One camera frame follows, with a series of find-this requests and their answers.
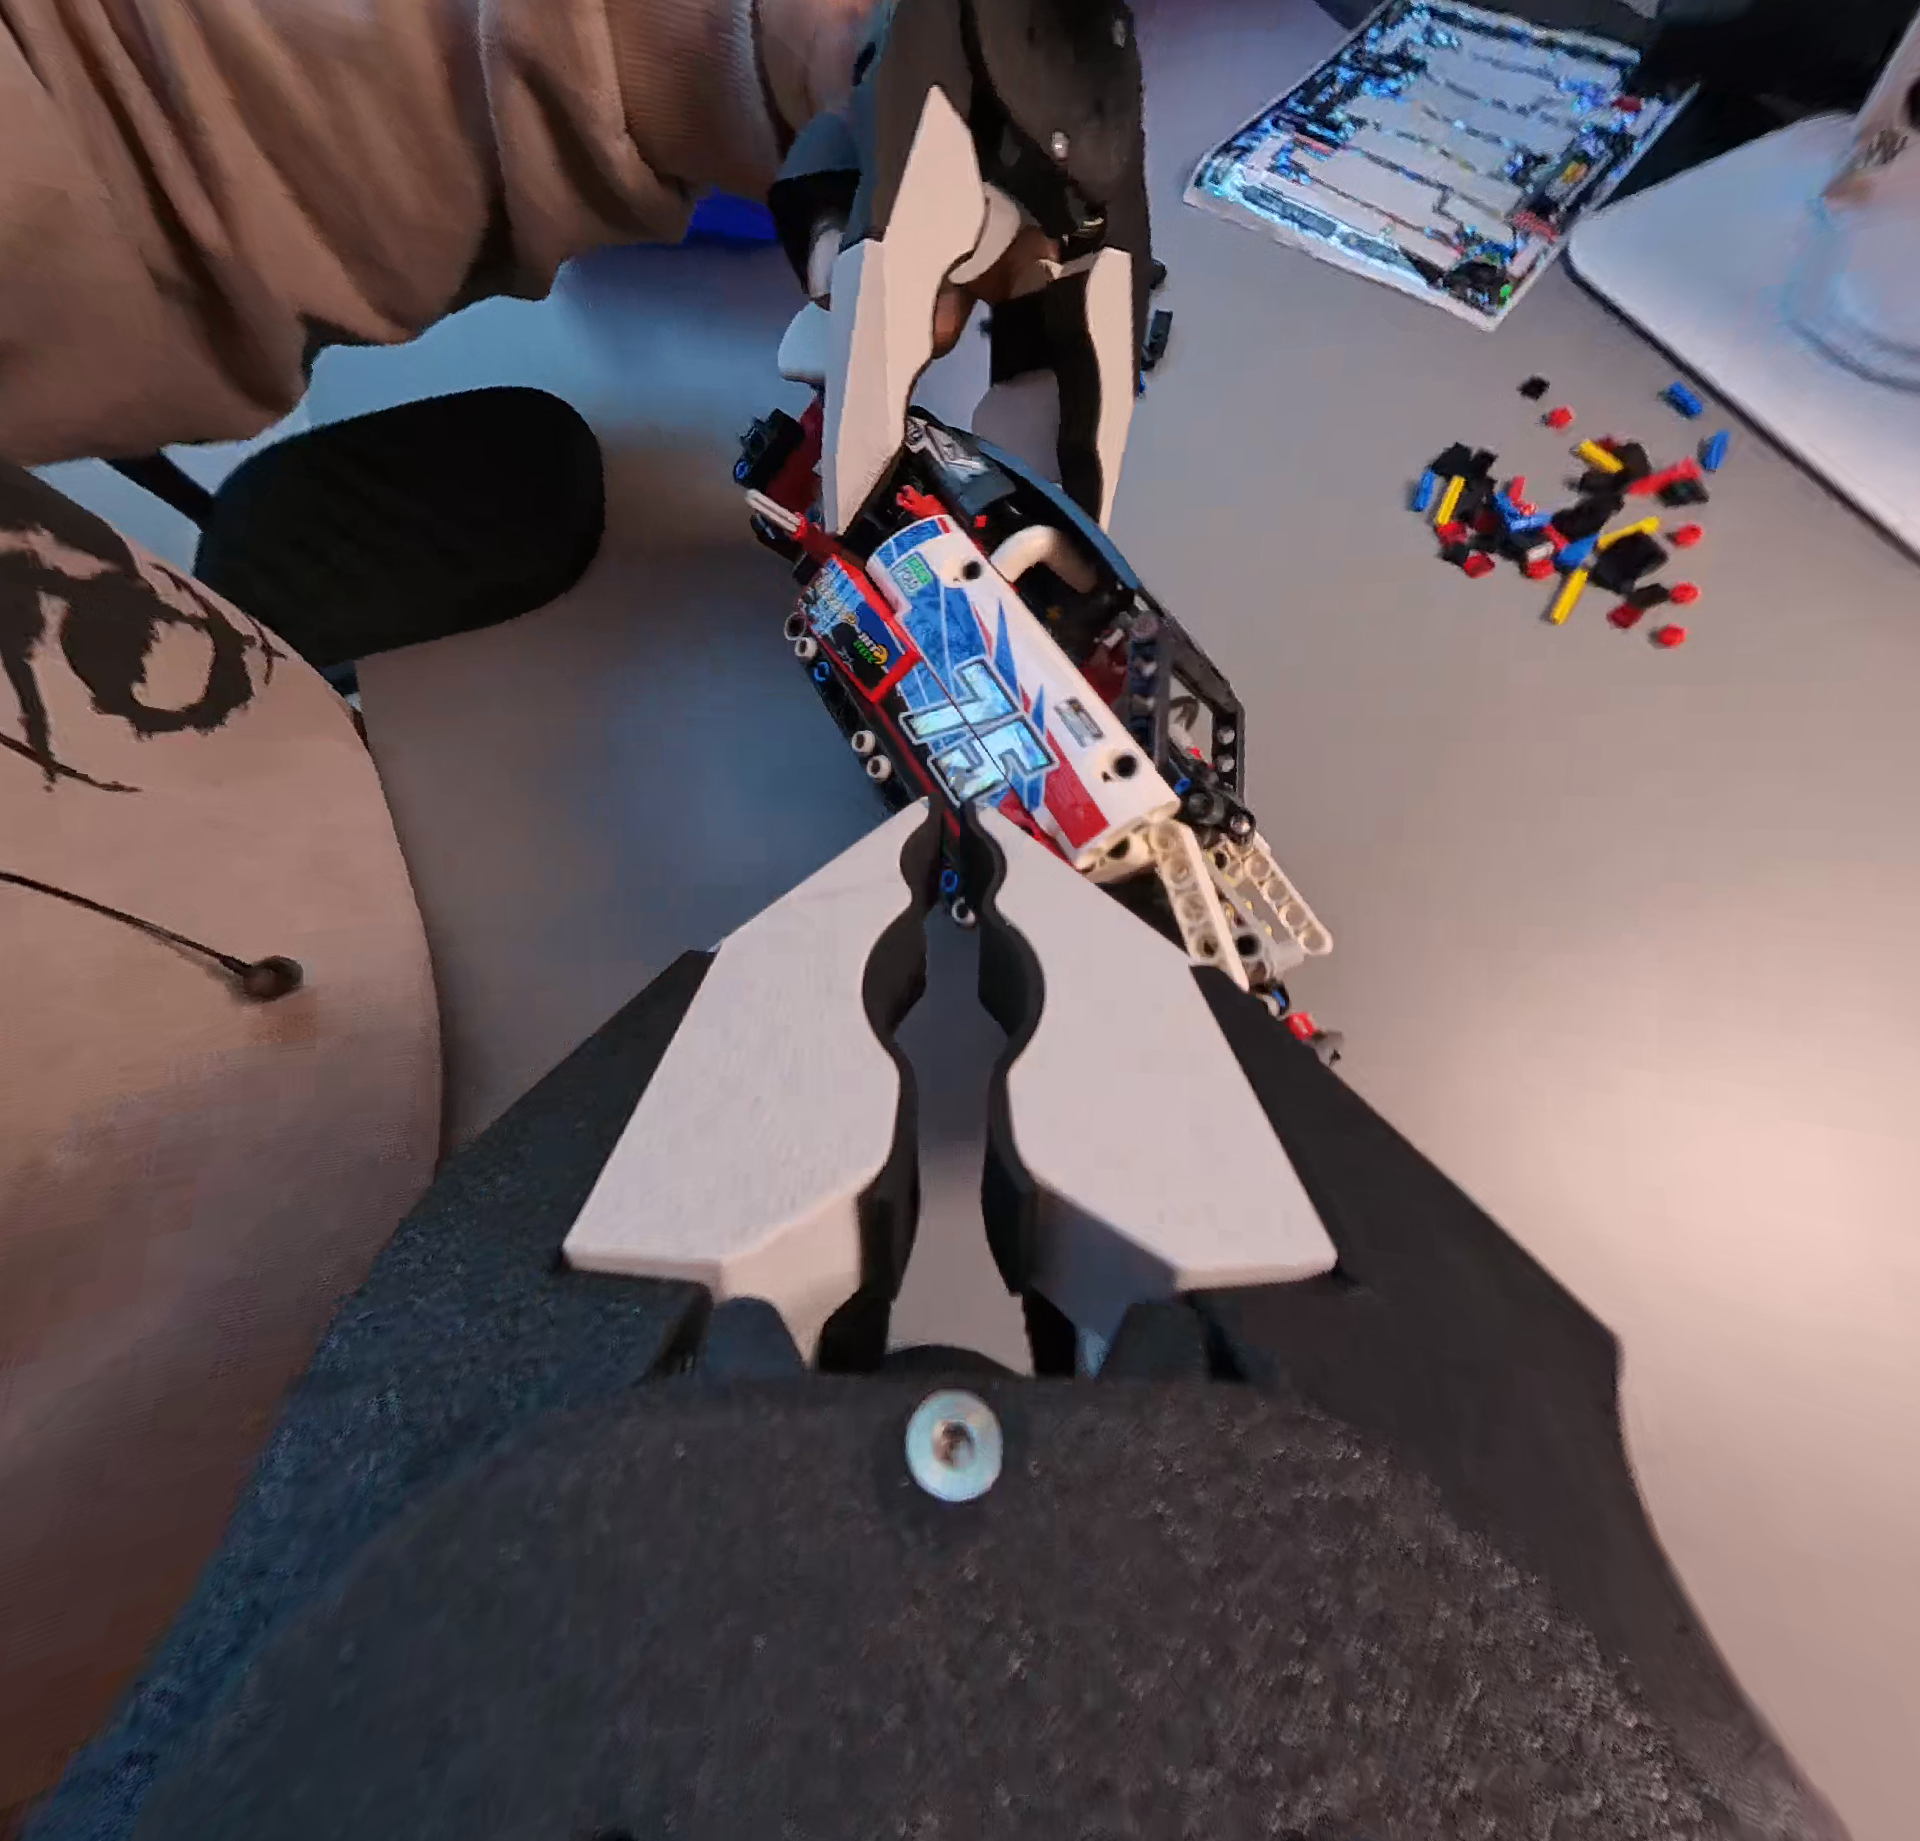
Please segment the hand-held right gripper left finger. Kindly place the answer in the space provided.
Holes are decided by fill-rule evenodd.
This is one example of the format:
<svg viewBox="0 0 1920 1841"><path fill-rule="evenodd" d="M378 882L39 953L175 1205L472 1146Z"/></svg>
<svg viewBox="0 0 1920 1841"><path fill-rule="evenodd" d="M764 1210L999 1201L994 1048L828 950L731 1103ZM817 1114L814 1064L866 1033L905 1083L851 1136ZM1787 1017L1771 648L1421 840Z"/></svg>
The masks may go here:
<svg viewBox="0 0 1920 1841"><path fill-rule="evenodd" d="M932 809L911 803L704 953L564 1237L571 1268L761 1300L805 1363L883 1349L917 1225Z"/></svg>

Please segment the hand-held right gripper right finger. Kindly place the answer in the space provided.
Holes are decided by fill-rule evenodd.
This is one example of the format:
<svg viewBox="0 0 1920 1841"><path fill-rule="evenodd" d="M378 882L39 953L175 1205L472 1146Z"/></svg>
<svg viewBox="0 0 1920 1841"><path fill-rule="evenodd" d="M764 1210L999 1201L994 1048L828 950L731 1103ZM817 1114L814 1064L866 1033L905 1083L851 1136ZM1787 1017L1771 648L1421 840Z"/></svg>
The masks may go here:
<svg viewBox="0 0 1920 1841"><path fill-rule="evenodd" d="M1292 1041L1004 815L973 807L982 1217L1036 1373L1135 1308L1331 1278L1336 1241L1220 1010Z"/></svg>

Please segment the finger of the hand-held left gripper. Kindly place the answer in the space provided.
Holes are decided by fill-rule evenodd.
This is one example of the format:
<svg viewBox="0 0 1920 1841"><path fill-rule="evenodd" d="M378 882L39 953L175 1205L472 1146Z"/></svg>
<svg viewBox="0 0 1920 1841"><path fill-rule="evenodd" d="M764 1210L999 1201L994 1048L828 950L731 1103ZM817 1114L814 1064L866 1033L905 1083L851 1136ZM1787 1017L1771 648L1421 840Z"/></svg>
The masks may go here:
<svg viewBox="0 0 1920 1841"><path fill-rule="evenodd" d="M948 273L973 255L987 194L973 132L944 89L923 99L884 229L846 247L830 282L824 526L846 532L898 458Z"/></svg>
<svg viewBox="0 0 1920 1841"><path fill-rule="evenodd" d="M1068 495L1101 529L1141 389L1133 258L1104 247L1051 282L1051 368L1059 396L1057 463Z"/></svg>

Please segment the lego race car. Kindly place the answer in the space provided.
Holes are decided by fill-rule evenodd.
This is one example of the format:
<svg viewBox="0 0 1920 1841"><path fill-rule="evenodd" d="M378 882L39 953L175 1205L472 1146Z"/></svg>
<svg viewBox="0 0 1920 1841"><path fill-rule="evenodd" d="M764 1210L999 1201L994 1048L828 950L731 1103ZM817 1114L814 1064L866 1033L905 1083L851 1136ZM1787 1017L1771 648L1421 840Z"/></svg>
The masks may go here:
<svg viewBox="0 0 1920 1841"><path fill-rule="evenodd" d="M1246 710L1212 657L1057 483L923 409L830 534L822 425L820 400L754 418L733 480L790 568L785 635L839 735L889 809L941 819L954 922L963 824L994 809L1336 1063L1285 986L1333 938L1246 799Z"/></svg>

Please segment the person's left forearm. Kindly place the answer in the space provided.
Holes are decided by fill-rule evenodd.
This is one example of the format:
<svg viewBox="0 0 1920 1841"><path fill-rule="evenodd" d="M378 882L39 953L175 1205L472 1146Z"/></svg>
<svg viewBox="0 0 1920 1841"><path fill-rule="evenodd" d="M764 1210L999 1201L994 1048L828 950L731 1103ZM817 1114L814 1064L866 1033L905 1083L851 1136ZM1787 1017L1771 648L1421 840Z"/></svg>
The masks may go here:
<svg viewBox="0 0 1920 1841"><path fill-rule="evenodd" d="M3 449L238 442L758 199L881 0L3 0Z"/></svg>

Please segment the lego instruction booklet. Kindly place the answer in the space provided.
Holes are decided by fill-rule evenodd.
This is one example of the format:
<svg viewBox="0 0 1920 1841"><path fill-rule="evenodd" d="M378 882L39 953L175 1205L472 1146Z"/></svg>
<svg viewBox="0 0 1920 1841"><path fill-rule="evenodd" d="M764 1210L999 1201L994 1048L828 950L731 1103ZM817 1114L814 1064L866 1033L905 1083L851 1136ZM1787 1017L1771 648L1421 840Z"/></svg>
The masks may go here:
<svg viewBox="0 0 1920 1841"><path fill-rule="evenodd" d="M1182 199L1487 335L1693 96L1603 37L1382 0Z"/></svg>

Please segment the pile of small lego pieces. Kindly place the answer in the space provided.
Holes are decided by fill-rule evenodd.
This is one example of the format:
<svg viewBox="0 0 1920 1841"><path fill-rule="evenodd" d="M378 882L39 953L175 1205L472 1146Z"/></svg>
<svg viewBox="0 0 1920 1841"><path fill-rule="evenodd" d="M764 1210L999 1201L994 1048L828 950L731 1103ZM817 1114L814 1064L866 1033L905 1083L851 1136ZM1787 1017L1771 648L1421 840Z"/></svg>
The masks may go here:
<svg viewBox="0 0 1920 1841"><path fill-rule="evenodd" d="M1540 373L1521 378L1512 398L1510 426L1533 438L1512 456L1476 438L1443 442L1396 478L1401 513L1459 579L1533 587L1542 627L1597 606L1609 629L1657 654L1685 649L1732 433L1713 429L1689 447L1606 433Z"/></svg>

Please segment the person's left hand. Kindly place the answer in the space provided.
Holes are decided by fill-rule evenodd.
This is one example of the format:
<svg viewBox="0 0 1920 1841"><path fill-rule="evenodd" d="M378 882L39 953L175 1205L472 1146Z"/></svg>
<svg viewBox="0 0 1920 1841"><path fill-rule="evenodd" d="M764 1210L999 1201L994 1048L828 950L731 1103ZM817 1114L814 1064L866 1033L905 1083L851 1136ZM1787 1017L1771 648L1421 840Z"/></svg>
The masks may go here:
<svg viewBox="0 0 1920 1841"><path fill-rule="evenodd" d="M932 308L931 351L943 359L966 336L980 307L996 308L1051 278L1059 247L1036 225L1019 226L996 260L969 278L948 277Z"/></svg>

